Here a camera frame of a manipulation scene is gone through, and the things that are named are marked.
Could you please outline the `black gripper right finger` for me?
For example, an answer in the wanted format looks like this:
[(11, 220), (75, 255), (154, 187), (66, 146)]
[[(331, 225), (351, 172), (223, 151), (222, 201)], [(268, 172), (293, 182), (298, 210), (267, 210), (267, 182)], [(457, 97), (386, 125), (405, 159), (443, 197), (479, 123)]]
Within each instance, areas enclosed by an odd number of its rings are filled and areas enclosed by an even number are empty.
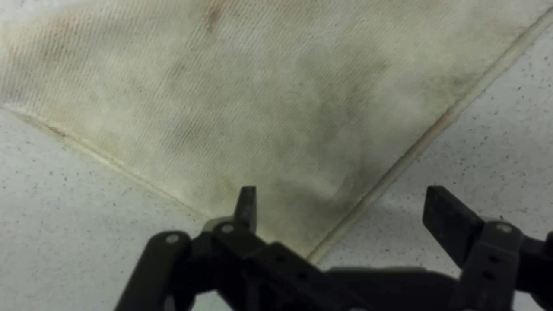
[(462, 270), (452, 311), (514, 311), (517, 293), (553, 311), (553, 232), (538, 241), (484, 220), (441, 185), (427, 189), (422, 222)]

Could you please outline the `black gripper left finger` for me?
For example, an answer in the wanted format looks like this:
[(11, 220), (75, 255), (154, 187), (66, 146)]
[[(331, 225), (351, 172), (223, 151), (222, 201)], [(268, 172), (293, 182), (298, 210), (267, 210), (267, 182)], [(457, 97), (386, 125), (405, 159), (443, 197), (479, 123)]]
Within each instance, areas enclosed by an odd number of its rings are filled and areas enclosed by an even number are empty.
[(318, 311), (312, 284), (318, 272), (282, 244), (256, 236), (258, 192), (242, 187), (232, 216), (185, 232), (154, 236), (116, 311), (192, 311), (201, 294), (216, 293), (234, 311)]

